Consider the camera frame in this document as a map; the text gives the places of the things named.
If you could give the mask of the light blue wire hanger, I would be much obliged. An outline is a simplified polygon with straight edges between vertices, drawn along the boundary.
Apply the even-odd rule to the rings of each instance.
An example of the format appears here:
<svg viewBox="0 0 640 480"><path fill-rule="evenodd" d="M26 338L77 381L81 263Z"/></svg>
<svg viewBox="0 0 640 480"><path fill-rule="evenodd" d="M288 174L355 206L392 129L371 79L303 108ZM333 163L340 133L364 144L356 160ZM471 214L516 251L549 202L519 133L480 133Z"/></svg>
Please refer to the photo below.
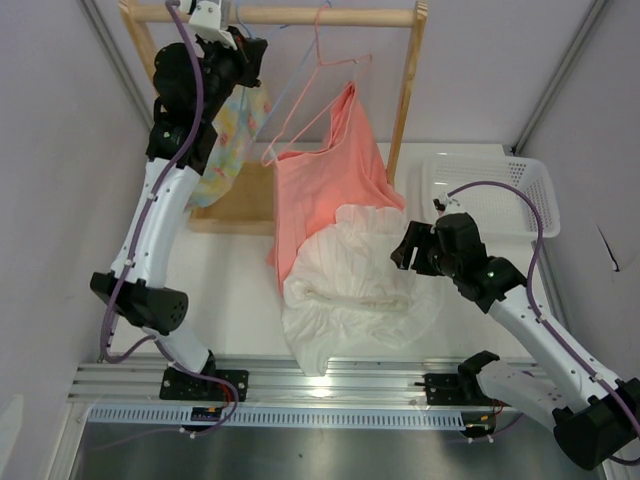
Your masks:
<svg viewBox="0 0 640 480"><path fill-rule="evenodd" d="M272 103L268 112L258 119L258 126L251 134L245 151L248 161L268 167L285 150L287 142L317 143L322 140L320 128L327 125L327 120L322 116L312 118L317 112L318 103L309 102L304 106L295 104L303 97L304 88L312 79L318 36L312 35L308 47L303 48L303 35L297 31L297 25L281 21L269 31L262 27L253 28L240 12L242 8L242 2L234 3L238 25L250 37L264 37L269 41L261 79L266 82L263 87L265 96Z"/></svg>

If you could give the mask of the white pleated skirt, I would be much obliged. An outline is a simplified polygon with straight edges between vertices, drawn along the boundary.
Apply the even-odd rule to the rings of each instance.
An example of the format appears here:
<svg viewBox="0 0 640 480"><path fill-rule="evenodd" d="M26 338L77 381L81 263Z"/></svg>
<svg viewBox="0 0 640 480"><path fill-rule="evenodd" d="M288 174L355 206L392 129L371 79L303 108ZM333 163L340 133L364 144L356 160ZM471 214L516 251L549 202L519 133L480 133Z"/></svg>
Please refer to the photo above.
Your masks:
<svg viewBox="0 0 640 480"><path fill-rule="evenodd" d="M283 282L282 324L305 375L325 375L331 358L365 344L402 349L435 323L440 284L391 259L407 227L398 209L343 205L300 247Z"/></svg>

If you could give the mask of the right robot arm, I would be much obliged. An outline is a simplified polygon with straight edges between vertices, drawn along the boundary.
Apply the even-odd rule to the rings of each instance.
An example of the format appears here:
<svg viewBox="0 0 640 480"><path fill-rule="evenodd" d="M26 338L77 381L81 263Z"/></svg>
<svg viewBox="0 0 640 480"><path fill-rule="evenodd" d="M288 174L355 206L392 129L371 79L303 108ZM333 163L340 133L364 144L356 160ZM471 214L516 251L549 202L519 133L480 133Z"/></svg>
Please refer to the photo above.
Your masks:
<svg viewBox="0 0 640 480"><path fill-rule="evenodd" d="M509 260L491 256L467 213L435 224L410 222L391 259L401 270L447 277L460 295L508 330L548 377L541 382L496 354L460 364L458 395L468 403L500 400L550 430L578 467L593 470L639 436L639 381L623 380L590 355L531 294Z"/></svg>

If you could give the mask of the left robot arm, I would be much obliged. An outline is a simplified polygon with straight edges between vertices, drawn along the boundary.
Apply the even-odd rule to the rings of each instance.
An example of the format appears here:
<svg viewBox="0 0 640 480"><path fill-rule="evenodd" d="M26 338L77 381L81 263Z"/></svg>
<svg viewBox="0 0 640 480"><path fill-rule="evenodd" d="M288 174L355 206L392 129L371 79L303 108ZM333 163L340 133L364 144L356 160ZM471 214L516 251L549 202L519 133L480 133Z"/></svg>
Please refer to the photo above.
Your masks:
<svg viewBox="0 0 640 480"><path fill-rule="evenodd" d="M196 40L172 43L155 56L154 126L146 149L148 160L138 204L118 256L106 273L96 272L91 291L106 305L100 335L103 357L109 352L114 321L122 317L155 342L176 367L186 370L182 388L197 400L216 390L217 376L207 369L213 354L185 324L189 299L166 285L170 252L183 211L199 183L217 132L213 121L238 86L259 86L268 42L227 30L233 46Z"/></svg>

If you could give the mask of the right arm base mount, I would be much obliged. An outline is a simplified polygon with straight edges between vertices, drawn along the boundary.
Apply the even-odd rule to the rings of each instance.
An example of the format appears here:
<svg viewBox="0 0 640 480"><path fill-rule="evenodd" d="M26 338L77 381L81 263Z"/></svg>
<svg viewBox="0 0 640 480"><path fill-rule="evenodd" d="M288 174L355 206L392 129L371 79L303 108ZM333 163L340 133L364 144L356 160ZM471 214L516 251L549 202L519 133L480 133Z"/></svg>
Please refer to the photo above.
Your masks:
<svg viewBox="0 0 640 480"><path fill-rule="evenodd" d="M413 385L422 388L431 406L493 406L498 400L480 390L477 375L483 367L499 359L492 352L481 351L459 364L455 373L425 373L422 380Z"/></svg>

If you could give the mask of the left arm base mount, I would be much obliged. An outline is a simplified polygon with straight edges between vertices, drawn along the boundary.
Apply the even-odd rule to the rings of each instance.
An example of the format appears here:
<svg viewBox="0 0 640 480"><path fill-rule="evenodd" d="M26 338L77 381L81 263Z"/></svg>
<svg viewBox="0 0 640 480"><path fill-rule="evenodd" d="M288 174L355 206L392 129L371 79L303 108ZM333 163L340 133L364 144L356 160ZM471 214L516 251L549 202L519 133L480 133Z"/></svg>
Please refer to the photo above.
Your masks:
<svg viewBox="0 0 640 480"><path fill-rule="evenodd" d="M162 400L231 402L233 394L230 385L238 392L240 402L246 400L249 386L247 370L216 370L216 378L224 384L196 378L175 368L167 368L162 377L159 398Z"/></svg>

